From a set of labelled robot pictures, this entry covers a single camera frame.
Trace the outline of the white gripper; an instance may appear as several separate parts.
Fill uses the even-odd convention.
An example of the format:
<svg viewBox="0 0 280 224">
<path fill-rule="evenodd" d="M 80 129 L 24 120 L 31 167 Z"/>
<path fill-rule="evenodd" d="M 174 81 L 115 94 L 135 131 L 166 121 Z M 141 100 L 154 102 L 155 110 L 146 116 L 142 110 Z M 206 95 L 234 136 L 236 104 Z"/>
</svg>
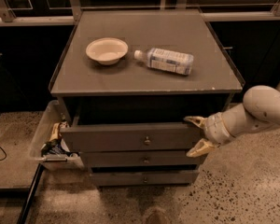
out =
<svg viewBox="0 0 280 224">
<path fill-rule="evenodd" d="M 184 121 L 191 122 L 198 128 L 203 129 L 205 137 L 208 139 L 202 138 L 186 153 L 187 157 L 200 157 L 215 150 L 218 145 L 227 145 L 234 140 L 224 124 L 221 112 L 211 115 L 207 119 L 200 116 L 186 116 Z"/>
</svg>

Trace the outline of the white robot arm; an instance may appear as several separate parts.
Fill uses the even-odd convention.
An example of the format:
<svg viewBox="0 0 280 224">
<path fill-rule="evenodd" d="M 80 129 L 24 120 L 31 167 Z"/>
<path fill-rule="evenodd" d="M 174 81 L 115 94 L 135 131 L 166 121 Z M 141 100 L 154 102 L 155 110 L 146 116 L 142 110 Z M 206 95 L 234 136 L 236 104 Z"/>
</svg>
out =
<svg viewBox="0 0 280 224">
<path fill-rule="evenodd" d="M 191 158 L 200 157 L 217 147 L 227 145 L 245 133 L 260 133 L 280 127 L 280 81 L 277 88 L 258 85 L 245 92 L 243 101 L 207 118 L 184 117 L 203 130 L 204 138 L 188 152 Z"/>
</svg>

